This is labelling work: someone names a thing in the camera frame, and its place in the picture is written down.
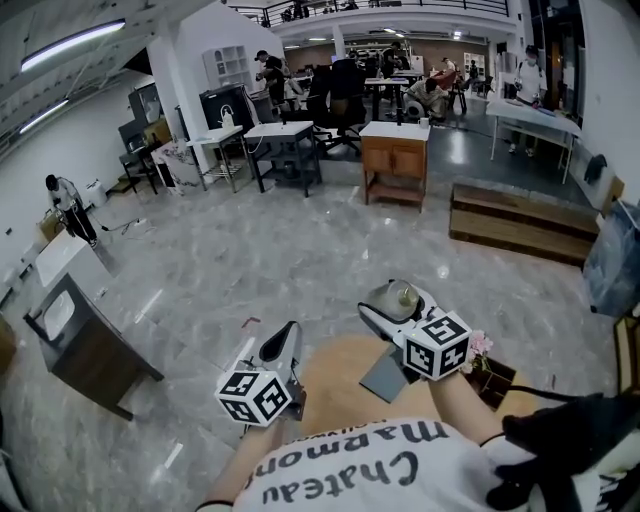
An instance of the marble floor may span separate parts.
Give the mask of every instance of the marble floor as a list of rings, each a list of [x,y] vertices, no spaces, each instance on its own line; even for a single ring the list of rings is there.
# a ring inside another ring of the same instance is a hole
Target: marble floor
[[[114,279],[98,306],[166,379],[127,397],[126,422],[49,375],[21,320],[43,293],[31,275],[3,311],[21,341],[0,406],[3,448],[32,510],[193,510],[239,441],[213,392],[245,320],[260,319],[258,336],[298,320],[304,364],[332,336],[367,333],[356,303],[392,277],[486,331],[492,357],[535,386],[613,393],[612,321],[590,313],[580,271],[450,240],[451,182],[434,174],[428,186],[421,214],[364,206],[344,185],[308,199],[253,183],[235,195],[219,183],[188,197],[112,197],[94,220],[143,221],[99,231]]]

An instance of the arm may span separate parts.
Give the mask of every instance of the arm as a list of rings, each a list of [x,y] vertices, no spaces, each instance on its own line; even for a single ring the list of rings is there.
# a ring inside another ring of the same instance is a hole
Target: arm
[[[282,445],[284,425],[285,420],[277,419],[268,428],[251,427],[211,487],[207,501],[233,503],[258,463]]]
[[[442,420],[467,439],[481,444],[502,433],[498,418],[459,372],[429,381],[429,388]]]

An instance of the wooden platform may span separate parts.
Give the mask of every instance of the wooden platform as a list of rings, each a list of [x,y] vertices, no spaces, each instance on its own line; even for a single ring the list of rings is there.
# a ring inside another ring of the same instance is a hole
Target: wooden platform
[[[582,266],[598,236],[593,217],[560,206],[454,185],[449,236]]]

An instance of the white shelf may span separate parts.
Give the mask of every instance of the white shelf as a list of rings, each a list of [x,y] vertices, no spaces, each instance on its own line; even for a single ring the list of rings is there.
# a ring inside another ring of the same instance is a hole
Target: white shelf
[[[217,89],[230,83],[244,83],[249,91],[253,81],[244,46],[226,46],[207,50],[202,54],[209,88]]]

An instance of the cable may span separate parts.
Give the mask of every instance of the cable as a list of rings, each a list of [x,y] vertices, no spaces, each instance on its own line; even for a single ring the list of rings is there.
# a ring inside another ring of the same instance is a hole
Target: cable
[[[121,235],[124,235],[127,231],[129,231],[129,228],[131,227],[131,224],[133,224],[134,222],[140,222],[140,218],[137,217],[137,218],[135,218],[133,220],[130,220],[129,222],[125,222],[124,224],[120,224],[119,226],[116,226],[115,228],[108,228],[104,224],[102,224],[98,219],[96,219],[96,216],[93,214],[93,212],[89,212],[89,215],[91,215],[91,218],[98,223],[98,225],[100,226],[102,231],[110,232],[110,231],[117,231],[118,229],[123,228],[122,233],[120,233]]]

